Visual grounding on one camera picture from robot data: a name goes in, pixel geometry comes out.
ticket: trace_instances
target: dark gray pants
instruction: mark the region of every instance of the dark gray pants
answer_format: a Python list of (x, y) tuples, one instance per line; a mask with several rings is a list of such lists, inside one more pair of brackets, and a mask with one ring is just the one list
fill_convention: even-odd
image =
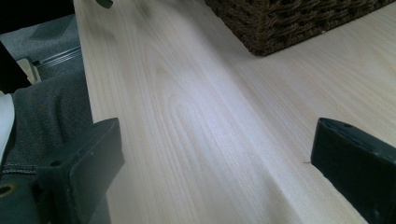
[(35, 166), (92, 125), (84, 74), (59, 76), (12, 95), (15, 121), (1, 167), (1, 179), (35, 176)]

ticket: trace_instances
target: light wood tabletop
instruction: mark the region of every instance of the light wood tabletop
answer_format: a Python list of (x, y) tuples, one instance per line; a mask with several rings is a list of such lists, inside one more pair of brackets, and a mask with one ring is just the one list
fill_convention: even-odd
[(113, 223), (365, 223), (309, 164), (318, 118), (396, 146), (396, 4), (261, 58), (204, 0), (75, 0)]

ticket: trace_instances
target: basket weave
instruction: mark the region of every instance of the basket weave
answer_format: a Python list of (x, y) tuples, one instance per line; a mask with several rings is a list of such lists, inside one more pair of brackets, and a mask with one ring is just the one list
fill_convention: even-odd
[(205, 0), (250, 52), (265, 56), (395, 0)]

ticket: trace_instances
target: gray carpet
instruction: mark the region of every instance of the gray carpet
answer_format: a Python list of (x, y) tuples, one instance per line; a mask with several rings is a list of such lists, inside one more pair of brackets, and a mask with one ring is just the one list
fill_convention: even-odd
[[(32, 62), (79, 46), (75, 15), (2, 34), (0, 40), (15, 60), (28, 57)], [(38, 70), (42, 79), (83, 71), (81, 56)]]

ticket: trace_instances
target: screw hole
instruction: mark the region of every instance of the screw hole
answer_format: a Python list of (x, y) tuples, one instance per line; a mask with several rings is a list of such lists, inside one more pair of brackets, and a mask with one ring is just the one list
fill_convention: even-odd
[(61, 164), (60, 161), (53, 161), (50, 166), (59, 166)]
[(16, 186), (13, 184), (0, 186), (0, 198), (6, 197), (15, 190)]

